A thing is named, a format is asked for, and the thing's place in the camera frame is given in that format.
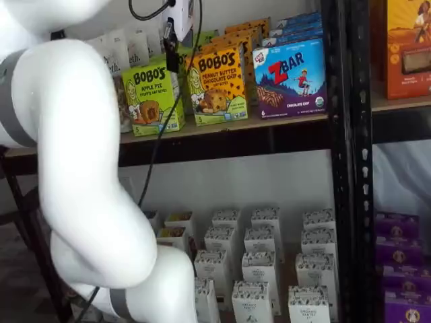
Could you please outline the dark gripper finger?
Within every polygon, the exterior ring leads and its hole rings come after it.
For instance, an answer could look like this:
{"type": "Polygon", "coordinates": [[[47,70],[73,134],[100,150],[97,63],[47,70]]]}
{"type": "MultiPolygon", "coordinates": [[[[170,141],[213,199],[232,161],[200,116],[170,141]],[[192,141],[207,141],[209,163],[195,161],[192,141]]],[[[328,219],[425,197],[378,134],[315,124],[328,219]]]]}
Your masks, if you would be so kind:
{"type": "Polygon", "coordinates": [[[178,43],[175,40],[165,39],[166,67],[173,73],[178,73],[178,43]]]}

